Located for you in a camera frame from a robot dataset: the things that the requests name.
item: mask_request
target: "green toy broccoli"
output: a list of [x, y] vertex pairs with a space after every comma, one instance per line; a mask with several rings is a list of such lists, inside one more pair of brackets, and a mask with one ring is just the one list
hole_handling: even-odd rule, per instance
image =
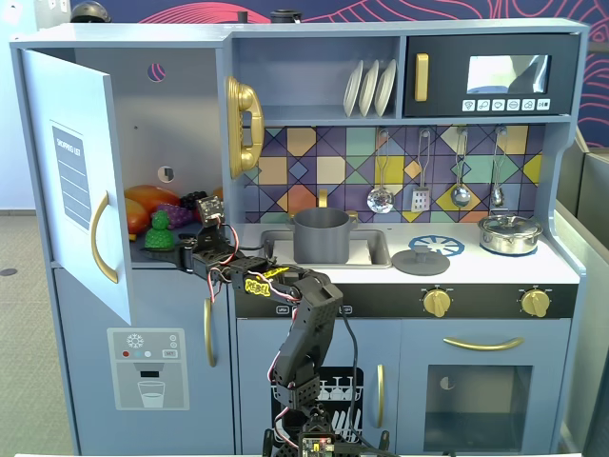
[[166, 211], [156, 211], [152, 214], [152, 228], [146, 233], [145, 248], [173, 248], [173, 233], [167, 229], [169, 222]]

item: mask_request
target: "sink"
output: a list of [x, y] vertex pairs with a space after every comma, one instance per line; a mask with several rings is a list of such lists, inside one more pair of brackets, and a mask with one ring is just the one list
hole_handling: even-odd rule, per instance
[[[273, 255], [282, 264], [294, 264], [294, 232], [268, 230], [261, 235], [261, 244], [270, 243]], [[346, 264], [306, 265], [312, 269], [390, 268], [391, 256], [384, 233], [380, 230], [353, 230], [349, 236], [349, 262]]]

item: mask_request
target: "yellow label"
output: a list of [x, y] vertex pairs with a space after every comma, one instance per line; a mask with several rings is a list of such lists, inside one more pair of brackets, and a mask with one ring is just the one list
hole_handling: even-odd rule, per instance
[[270, 269], [265, 274], [263, 274], [263, 276], [266, 279], [268, 279], [268, 278], [272, 278], [273, 276], [277, 276], [278, 274], [283, 273], [284, 271], [288, 271], [288, 270], [289, 270], [289, 267]]
[[270, 288], [268, 287], [268, 284], [259, 283], [255, 279], [246, 279], [246, 292], [270, 297]]

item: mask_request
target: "gold door handle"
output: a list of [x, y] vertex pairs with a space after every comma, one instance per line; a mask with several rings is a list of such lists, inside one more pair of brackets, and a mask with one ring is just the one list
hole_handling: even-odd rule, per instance
[[97, 206], [97, 209], [95, 210], [95, 212], [93, 213], [93, 217], [91, 218], [91, 252], [93, 253], [93, 260], [97, 264], [97, 268], [100, 269], [110, 281], [112, 281], [114, 284], [118, 284], [118, 274], [116, 273], [116, 270], [110, 268], [108, 264], [104, 262], [104, 259], [102, 259], [102, 256], [99, 255], [99, 250], [97, 249], [97, 226], [99, 224], [100, 218], [102, 217], [102, 212], [104, 212], [104, 209], [106, 209], [108, 204], [108, 193], [104, 192], [104, 197], [102, 198], [100, 204]]
[[318, 208], [327, 208], [327, 189], [320, 189], [317, 206]]
[[520, 346], [522, 343], [524, 343], [524, 338], [514, 338], [513, 340], [506, 341], [505, 343], [501, 343], [499, 345], [474, 345], [463, 340], [458, 340], [457, 338], [444, 338], [444, 342], [448, 343], [449, 345], [456, 346], [457, 348], [469, 350], [507, 350]]
[[384, 366], [377, 366], [377, 377], [379, 378], [379, 417], [377, 419], [377, 428], [381, 428], [384, 416]]
[[[232, 76], [228, 78], [227, 88], [230, 176], [237, 178], [258, 163], [265, 140], [265, 117], [254, 89]], [[244, 111], [251, 113], [251, 146], [244, 146]]]
[[427, 101], [427, 86], [429, 84], [429, 55], [417, 54], [415, 63], [415, 100]]
[[209, 366], [216, 366], [216, 358], [213, 356], [213, 345], [211, 344], [211, 299], [206, 298], [206, 309], [204, 318], [204, 332], [206, 334], [206, 353]]

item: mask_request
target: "pot lid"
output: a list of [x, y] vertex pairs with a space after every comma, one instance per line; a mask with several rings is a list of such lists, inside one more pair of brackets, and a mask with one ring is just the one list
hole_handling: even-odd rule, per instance
[[543, 231], [537, 222], [512, 215], [487, 216], [479, 221], [478, 226], [488, 233], [502, 237], [536, 236]]

